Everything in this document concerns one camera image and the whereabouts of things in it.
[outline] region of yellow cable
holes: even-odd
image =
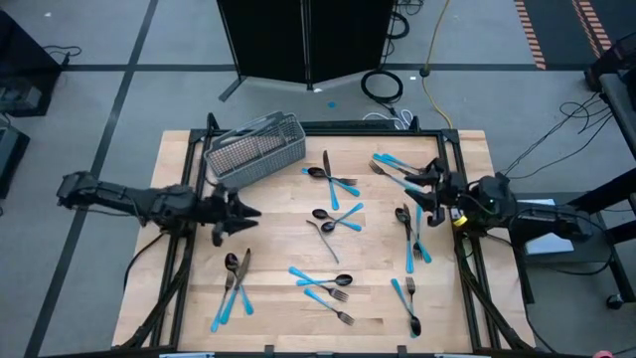
[[[428,57],[426,58],[426,64],[424,65],[424,70],[427,73],[429,73],[430,57],[433,54],[433,46],[435,44],[435,38],[437,38],[437,30],[439,29],[439,24],[441,24],[441,19],[444,17],[444,13],[446,12],[446,9],[448,8],[448,4],[450,4],[450,0],[446,0],[446,3],[444,4],[444,8],[441,10],[441,13],[439,14],[439,19],[437,19],[437,24],[435,25],[435,30],[433,31],[433,38],[430,40],[430,47],[428,48]],[[428,96],[428,100],[430,100],[430,103],[433,105],[433,108],[435,108],[435,111],[439,113],[442,117],[444,117],[444,119],[446,120],[446,123],[448,123],[448,127],[452,129],[453,128],[452,120],[450,120],[450,117],[446,113],[444,113],[439,108],[437,103],[435,103],[435,100],[433,100],[433,97],[430,95],[430,93],[428,92],[428,89],[426,88],[426,80],[424,77],[422,77],[421,79],[421,85],[424,88],[424,93],[426,93],[426,95]]]

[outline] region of blue handle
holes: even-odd
[[[397,163],[397,164],[399,164],[399,165],[401,165],[401,166],[405,166],[405,167],[407,167],[407,168],[412,168],[412,166],[410,166],[410,165],[408,165],[408,164],[404,163],[403,161],[401,161],[401,160],[399,160],[399,159],[395,158],[394,156],[392,156],[392,155],[390,155],[390,154],[385,153],[385,154],[383,154],[383,155],[382,155],[382,157],[383,157],[383,158],[385,158],[385,160],[390,160],[390,161],[392,161],[392,162],[394,162],[394,163]]]
[[[316,282],[316,283],[327,283],[327,282],[329,282],[329,279],[318,279],[318,280],[315,280],[313,282]],[[306,279],[299,279],[296,282],[296,285],[297,286],[310,285],[310,284],[313,284],[313,282],[312,281],[308,281]]]
[[[413,252],[410,240],[406,240],[406,273],[413,273]]]
[[[240,286],[240,296],[242,297],[242,305],[245,307],[245,313],[247,315],[252,315],[254,313],[254,307],[251,305],[249,299],[247,299],[247,293],[245,293],[245,289]]]
[[[350,223],[350,222],[344,221],[344,220],[340,221],[339,224],[342,224],[342,225],[344,225],[344,226],[346,226],[348,228],[351,228],[351,229],[353,229],[353,230],[355,230],[357,232],[361,232],[362,231],[362,227],[360,225],[358,225],[358,224]]]
[[[360,190],[358,190],[358,189],[356,189],[356,188],[354,188],[354,187],[352,187],[352,186],[349,186],[349,185],[347,185],[347,184],[343,184],[343,183],[339,182],[339,181],[338,181],[338,180],[336,180],[336,179],[332,180],[332,182],[333,182],[334,184],[338,185],[339,187],[341,187],[341,188],[345,189],[346,191],[350,192],[350,193],[351,193],[351,194],[353,194],[354,196],[360,196]]]
[[[423,214],[423,210],[421,209],[421,206],[417,205],[417,215],[416,215],[416,220],[415,223],[417,224],[416,230],[415,230],[415,239],[419,241],[419,231],[421,230],[421,216]]]
[[[406,304],[406,299],[404,298],[404,295],[401,293],[401,287],[399,287],[398,280],[396,278],[391,278],[391,284],[396,289],[396,292],[397,292],[397,295],[399,296],[399,299],[401,299],[401,302],[404,304],[404,308],[406,308],[406,310],[408,312],[410,312],[410,310],[408,309],[408,304]]]
[[[219,320],[221,319],[221,311],[223,310],[223,304],[226,303],[226,297],[223,296],[223,300],[221,301],[221,306],[219,307],[219,310],[217,311],[217,315],[215,316],[215,320],[212,322],[212,326],[210,326],[210,331],[211,332],[216,332],[217,330],[219,330]]]
[[[380,154],[378,154],[378,153],[374,154],[374,159],[375,159],[375,160],[378,160],[378,161],[379,161],[379,162],[381,162],[381,163],[384,163],[384,164],[389,165],[389,166],[390,166],[390,167],[392,167],[393,169],[397,169],[397,170],[400,170],[400,169],[401,169],[400,167],[398,167],[397,165],[395,165],[393,162],[389,161],[386,157],[383,157],[382,155],[380,155]]]
[[[230,296],[230,301],[228,301],[226,310],[223,311],[223,315],[221,316],[221,324],[227,324],[230,320],[230,312],[232,312],[232,306],[235,305],[235,298],[237,298],[237,291],[233,289],[232,295]]]
[[[353,209],[351,209],[350,211],[347,212],[347,214],[341,216],[340,218],[336,219],[336,222],[340,223],[341,221],[347,219],[348,217],[352,216],[354,213],[356,213],[357,211],[361,210],[362,208],[364,208],[365,205],[363,203],[358,203]]]
[[[404,187],[404,188],[406,188],[406,189],[410,189],[410,190],[414,190],[414,191],[421,191],[421,189],[420,189],[419,187],[416,187],[416,186],[414,186],[414,185],[410,185],[410,184],[408,184],[408,183],[406,183],[406,182],[403,182],[403,181],[401,181],[401,180],[397,179],[395,176],[393,176],[393,175],[391,175],[391,174],[389,174],[389,177],[390,177],[393,181],[395,181],[396,183],[400,184],[401,186],[403,186],[403,187]]]
[[[338,198],[336,198],[336,190],[334,189],[334,183],[331,179],[329,179],[329,193],[331,194],[331,208],[333,210],[340,209],[340,204],[338,204]]]
[[[310,281],[313,284],[318,284],[318,281],[315,281],[315,280],[311,279],[310,276],[308,276],[305,273],[301,272],[300,269],[298,269],[298,268],[289,267],[289,273],[291,273],[293,275],[296,275],[296,276],[298,276],[300,278],[304,278],[304,279]]]
[[[314,291],[312,291],[309,288],[305,288],[305,294],[310,296],[311,298],[317,300],[318,302],[320,302],[322,305],[324,305],[325,307],[329,308],[329,309],[333,309],[331,308],[331,306],[329,305],[329,303],[325,302],[322,298],[320,298],[318,296],[318,294],[314,293]]]
[[[430,254],[428,253],[428,250],[424,247],[424,245],[421,243],[420,240],[417,241],[417,244],[419,245],[419,249],[421,250],[421,253],[424,256],[424,262],[427,264],[432,263],[433,258],[430,256]]]

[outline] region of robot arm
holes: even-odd
[[[547,233],[564,239],[584,241],[591,237],[589,214],[578,212],[570,205],[543,205],[517,202],[509,187],[510,180],[497,173],[465,185],[457,173],[445,173],[435,160],[422,174],[408,175],[404,179],[420,186],[430,186],[429,193],[406,190],[428,217],[429,226],[444,221],[441,205],[459,212],[453,225],[468,234],[485,236],[492,228],[515,227],[518,239],[526,242]]]
[[[154,222],[162,230],[182,230],[190,222],[215,224],[215,246],[223,242],[223,232],[231,235],[256,226],[258,222],[246,218],[260,216],[240,201],[237,190],[228,190],[223,184],[217,185],[211,196],[199,199],[184,185],[134,189],[99,181],[84,171],[64,176],[57,195],[58,205],[68,209],[97,204],[134,216],[142,226]]]

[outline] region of gray floor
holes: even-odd
[[[409,18],[411,34],[396,42],[390,63],[417,63],[426,55],[432,19],[441,0],[427,0]],[[42,45],[79,45],[74,64],[126,64],[149,0],[5,0],[2,7]],[[446,14],[433,61],[439,64],[531,64],[512,1],[454,0]],[[218,9],[211,0],[159,0],[140,64],[228,64],[231,54]],[[404,82],[398,108],[418,115],[424,128],[443,120],[425,99],[416,72],[397,72]],[[0,203],[0,355],[24,354],[73,213],[56,207],[63,174],[88,169],[96,152],[123,73],[64,73],[45,117],[19,118],[15,125],[32,138],[7,200]],[[274,110],[301,120],[358,119],[381,111],[360,91],[361,75],[321,84],[321,92],[248,79],[223,103],[218,95],[233,73],[136,73],[132,79],[101,178],[147,186],[163,130],[203,127],[211,111],[230,128]],[[460,129],[483,129],[496,169],[504,169],[561,119],[558,106],[590,94],[578,72],[436,72],[429,80],[439,105]],[[377,91],[392,84],[377,80]],[[571,121],[515,171],[528,173],[582,145]],[[632,168],[633,158],[610,121],[583,152],[531,179],[515,181],[519,192],[584,191]],[[619,223],[629,214],[610,213]],[[107,349],[121,302],[122,276],[138,227],[132,220],[89,214],[83,226],[41,354]],[[619,252],[636,281],[634,244]],[[605,309],[615,293],[608,271],[574,277],[544,269],[530,271],[537,303],[529,316],[557,350],[590,354],[636,344],[636,310]]]

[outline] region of fork tines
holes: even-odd
[[[356,186],[356,184],[358,184],[358,179],[349,179],[349,178],[334,178],[334,179],[341,182],[342,184],[349,185],[349,186]]]
[[[349,324],[349,325],[354,325],[354,322],[356,321],[352,316],[350,316],[349,314],[343,312],[343,311],[337,311],[338,312],[338,318],[340,318],[341,321]]]
[[[385,170],[380,167],[380,165],[376,164],[375,161],[370,161],[369,166],[376,174],[385,174]]]
[[[328,291],[330,296],[338,299],[339,301],[346,302],[347,300],[349,300],[349,294],[341,291],[340,289],[329,288]]]
[[[408,289],[408,292],[415,292],[415,281],[413,277],[409,276],[406,278],[406,289]]]
[[[421,253],[421,251],[419,250],[419,248],[417,248],[416,250],[413,250],[413,256],[415,257],[416,260],[418,261],[422,261],[424,260],[424,255]]]

